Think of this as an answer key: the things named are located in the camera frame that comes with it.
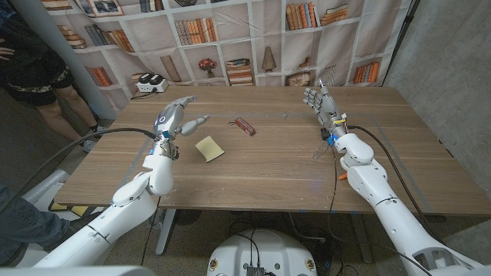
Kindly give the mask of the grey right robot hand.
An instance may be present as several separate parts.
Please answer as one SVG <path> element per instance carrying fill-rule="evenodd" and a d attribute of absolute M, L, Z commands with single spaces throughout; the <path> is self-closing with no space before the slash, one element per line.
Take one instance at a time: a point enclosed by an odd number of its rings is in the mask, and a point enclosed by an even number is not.
<path fill-rule="evenodd" d="M 318 116 L 320 124 L 325 127 L 335 139 L 347 133 L 345 115 L 339 111 L 334 98 L 329 94 L 328 87 L 319 81 L 320 90 L 305 88 L 303 102 L 310 106 Z"/>

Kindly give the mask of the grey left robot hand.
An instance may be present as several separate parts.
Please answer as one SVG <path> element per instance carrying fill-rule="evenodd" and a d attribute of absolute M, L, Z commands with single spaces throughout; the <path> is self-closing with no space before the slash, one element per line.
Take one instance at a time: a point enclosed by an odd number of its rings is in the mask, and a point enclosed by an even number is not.
<path fill-rule="evenodd" d="M 153 131 L 160 138 L 174 140 L 177 134 L 189 136 L 199 125 L 204 124 L 210 115 L 205 115 L 185 124 L 180 124 L 184 116 L 184 109 L 188 103 L 194 101 L 196 96 L 181 97 L 171 103 L 157 116 Z"/>

